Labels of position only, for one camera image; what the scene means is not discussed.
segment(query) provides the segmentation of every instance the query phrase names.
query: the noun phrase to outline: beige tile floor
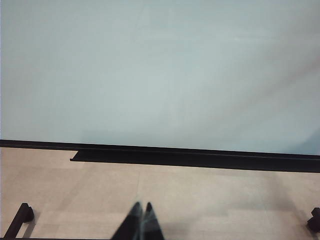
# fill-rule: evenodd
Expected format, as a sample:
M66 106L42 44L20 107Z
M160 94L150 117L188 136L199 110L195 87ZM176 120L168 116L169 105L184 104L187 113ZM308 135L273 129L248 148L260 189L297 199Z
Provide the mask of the beige tile floor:
M108 239L135 201L151 201L168 240L318 240L320 174L71 162L75 151L1 149L1 236Z

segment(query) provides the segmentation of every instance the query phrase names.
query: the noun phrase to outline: black baseboard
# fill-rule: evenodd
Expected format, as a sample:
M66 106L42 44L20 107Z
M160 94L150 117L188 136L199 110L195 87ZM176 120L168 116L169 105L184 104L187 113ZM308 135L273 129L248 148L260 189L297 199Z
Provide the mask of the black baseboard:
M268 158L241 155L209 155L191 153L154 153L137 151L81 150L70 159L77 162L144 164L320 173L320 160L298 158Z
M319 155L0 140L0 147L78 151L72 161L320 173Z

